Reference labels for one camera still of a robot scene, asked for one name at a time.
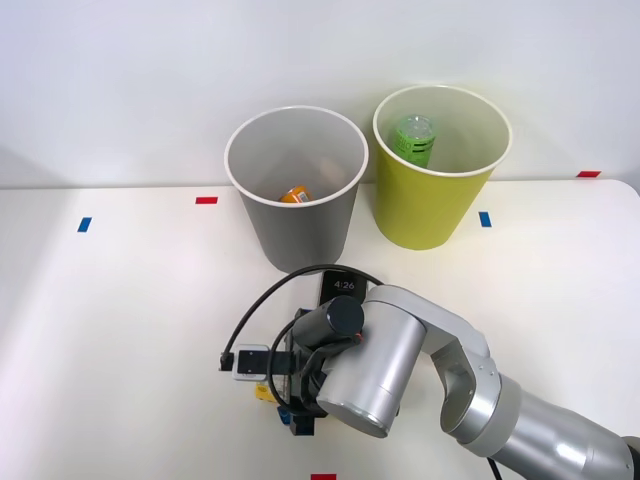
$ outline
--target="bin rim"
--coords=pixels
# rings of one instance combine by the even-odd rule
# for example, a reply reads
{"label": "bin rim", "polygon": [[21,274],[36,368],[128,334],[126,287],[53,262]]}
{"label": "bin rim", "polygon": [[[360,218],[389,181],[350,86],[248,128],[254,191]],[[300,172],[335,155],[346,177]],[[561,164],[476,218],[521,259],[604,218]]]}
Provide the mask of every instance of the bin rim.
{"label": "bin rim", "polygon": [[[502,152],[502,155],[495,162],[491,163],[490,165],[487,165],[486,167],[479,168],[478,170],[472,170],[470,172],[449,173],[449,172],[438,172],[436,170],[429,170],[427,168],[420,168],[416,165],[413,165],[412,163],[407,162],[406,160],[403,160],[398,155],[393,153],[391,149],[387,146],[387,143],[382,140],[382,137],[380,136],[380,132],[378,131],[378,115],[380,114],[380,111],[394,97],[401,95],[405,92],[408,92],[409,90],[418,90],[418,89],[426,89],[426,88],[445,88],[448,90],[457,90],[459,92],[464,92],[468,95],[471,95],[472,97],[476,97],[477,99],[482,100],[491,108],[493,108],[498,113],[500,118],[502,118],[505,125],[507,126],[507,133],[509,136],[509,139],[507,141],[507,147],[504,149],[504,152]],[[380,147],[385,151],[385,153],[387,153],[391,158],[393,158],[397,162],[400,162],[404,166],[409,167],[411,170],[415,170],[416,172],[419,172],[425,175],[434,175],[436,177],[449,177],[449,178],[475,177],[476,175],[480,175],[482,173],[493,170],[500,163],[502,163],[504,158],[509,154],[509,151],[511,150],[511,144],[513,143],[513,131],[511,128],[511,123],[509,122],[509,119],[507,118],[507,116],[502,112],[502,110],[500,110],[500,108],[498,108],[498,106],[495,103],[493,103],[490,100],[487,100],[482,95],[478,95],[477,93],[472,92],[471,90],[467,90],[466,88],[454,87],[451,85],[441,85],[441,84],[412,85],[410,87],[397,90],[396,92],[393,92],[391,95],[388,95],[382,102],[380,102],[380,105],[378,105],[378,108],[376,108],[376,111],[373,114],[373,134],[375,135],[376,140],[378,141],[378,145],[380,145]]]}
{"label": "bin rim", "polygon": [[[363,161],[362,161],[362,166],[360,167],[360,170],[355,175],[355,177],[345,187],[341,188],[337,192],[332,193],[331,195],[328,195],[326,197],[320,198],[318,200],[312,200],[310,202],[305,202],[305,203],[276,202],[274,200],[268,200],[266,198],[262,198],[262,197],[256,195],[255,193],[251,193],[249,190],[247,190],[242,185],[240,185],[240,183],[238,183],[238,181],[231,174],[231,169],[229,168],[229,151],[231,150],[231,145],[233,144],[233,141],[240,134],[240,132],[242,132],[242,130],[244,130],[244,128],[246,128],[250,123],[253,123],[256,120],[258,120],[259,118],[264,117],[266,115],[270,115],[270,114],[275,113],[275,112],[279,112],[279,111],[282,111],[282,110],[294,110],[294,109],[298,109],[298,110],[315,110],[315,111],[318,111],[318,112],[327,113],[327,114],[332,115],[334,117],[337,117],[340,120],[342,120],[343,122],[345,122],[347,125],[349,125],[358,134],[358,137],[360,138],[360,141],[362,142],[363,157],[364,158],[363,158]],[[353,123],[351,120],[349,120],[347,117],[345,117],[344,115],[341,115],[341,114],[339,114],[337,112],[334,112],[333,110],[329,110],[328,108],[322,108],[322,107],[313,107],[313,106],[310,106],[310,105],[288,105],[286,107],[276,107],[276,108],[272,108],[270,110],[266,110],[266,111],[264,111],[262,113],[259,113],[258,115],[255,115],[255,116],[251,117],[249,120],[247,120],[242,125],[240,125],[236,129],[235,132],[233,132],[233,135],[231,135],[231,138],[229,138],[229,141],[227,142],[227,146],[224,149],[224,169],[227,172],[227,176],[231,180],[231,183],[233,183],[233,185],[243,195],[246,195],[247,197],[251,198],[252,200],[255,200],[256,202],[262,203],[264,205],[270,205],[272,207],[281,207],[281,208],[308,208],[308,207],[314,207],[316,205],[321,205],[323,203],[328,203],[328,202],[330,202],[330,201],[332,201],[332,200],[344,195],[349,190],[351,190],[355,185],[357,185],[358,182],[362,179],[362,176],[364,175],[364,172],[366,171],[368,164],[369,164],[369,145],[367,144],[367,140],[366,140],[364,134],[362,133],[362,131],[358,128],[358,126],[355,123]]]}

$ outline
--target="black cable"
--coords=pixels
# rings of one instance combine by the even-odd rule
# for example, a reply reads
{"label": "black cable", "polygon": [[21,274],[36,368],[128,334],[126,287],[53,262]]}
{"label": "black cable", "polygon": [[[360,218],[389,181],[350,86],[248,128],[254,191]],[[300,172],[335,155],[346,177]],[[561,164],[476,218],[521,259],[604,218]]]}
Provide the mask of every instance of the black cable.
{"label": "black cable", "polygon": [[365,273],[365,272],[363,272],[361,270],[358,270],[356,268],[347,267],[345,265],[332,265],[332,264],[311,265],[309,267],[300,268],[300,269],[296,270],[295,272],[290,273],[286,277],[284,277],[284,278],[280,279],[279,281],[277,281],[276,283],[274,283],[271,286],[271,288],[269,288],[269,290],[264,292],[260,296],[260,298],[258,298],[258,300],[256,300],[254,302],[254,304],[251,305],[249,310],[247,310],[247,313],[245,313],[244,316],[240,319],[240,321],[238,322],[238,325],[236,326],[235,330],[231,334],[231,338],[229,338],[229,341],[227,342],[227,346],[225,347],[224,351],[222,352],[222,355],[220,355],[220,367],[221,367],[221,369],[224,369],[224,365],[226,363],[228,363],[227,360],[228,360],[228,357],[229,357],[229,355],[231,353],[231,349],[233,348],[233,344],[235,343],[236,339],[238,338],[238,335],[240,335],[240,332],[244,328],[245,324],[249,321],[249,318],[251,317],[251,315],[254,314],[254,312],[258,309],[258,307],[260,305],[262,305],[264,303],[264,301],[273,294],[273,292],[275,292],[277,289],[279,289],[282,285],[287,283],[289,280],[292,280],[292,279],[294,279],[296,277],[304,275],[305,273],[323,272],[325,270],[336,270],[336,271],[339,271],[339,272],[355,273],[356,275],[360,275],[361,277],[364,277],[365,279],[367,279],[368,281],[370,281],[374,285],[382,285],[382,282],[380,280],[378,280],[375,277],[372,277],[368,273]]}
{"label": "black cable", "polygon": [[493,458],[487,458],[489,462],[489,466],[491,467],[491,471],[493,472],[493,476],[496,477],[496,480],[502,480],[502,475],[500,475],[500,470],[498,470],[498,465],[493,460]]}

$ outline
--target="white table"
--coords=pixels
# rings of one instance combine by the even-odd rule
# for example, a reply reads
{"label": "white table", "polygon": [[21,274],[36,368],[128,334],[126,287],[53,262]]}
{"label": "white table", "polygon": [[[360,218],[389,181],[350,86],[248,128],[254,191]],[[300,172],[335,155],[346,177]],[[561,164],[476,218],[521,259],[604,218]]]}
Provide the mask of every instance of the white table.
{"label": "white table", "polygon": [[[196,196],[219,197],[196,205]],[[640,434],[640,198],[612,180],[490,183],[443,247],[403,250],[361,189],[341,263],[482,330],[498,368],[619,434]],[[487,211],[492,228],[480,225]],[[78,233],[82,217],[92,217]],[[389,438],[335,419],[293,437],[218,356],[282,274],[227,187],[0,192],[3,480],[490,479],[439,429],[421,356]],[[239,341],[271,343],[318,277]],[[502,469],[505,478],[516,475]]]}

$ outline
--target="blue tape marker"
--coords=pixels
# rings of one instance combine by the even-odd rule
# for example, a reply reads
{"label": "blue tape marker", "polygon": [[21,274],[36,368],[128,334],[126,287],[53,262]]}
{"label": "blue tape marker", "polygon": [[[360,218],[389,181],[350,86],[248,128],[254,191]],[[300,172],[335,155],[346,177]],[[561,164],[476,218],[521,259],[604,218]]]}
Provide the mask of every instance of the blue tape marker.
{"label": "blue tape marker", "polygon": [[78,227],[78,233],[86,233],[89,230],[89,224],[91,223],[91,217],[84,217]]}
{"label": "blue tape marker", "polygon": [[483,227],[491,227],[491,219],[489,218],[489,212],[478,212],[480,215],[480,225]]}

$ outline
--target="red tape marker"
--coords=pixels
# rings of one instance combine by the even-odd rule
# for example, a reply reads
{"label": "red tape marker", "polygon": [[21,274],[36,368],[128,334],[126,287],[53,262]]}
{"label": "red tape marker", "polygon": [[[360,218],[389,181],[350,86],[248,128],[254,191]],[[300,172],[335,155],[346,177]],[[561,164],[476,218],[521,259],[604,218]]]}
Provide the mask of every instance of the red tape marker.
{"label": "red tape marker", "polygon": [[218,197],[196,197],[196,205],[215,205]]}
{"label": "red tape marker", "polygon": [[600,170],[583,170],[578,175],[577,178],[596,178],[602,172]]}

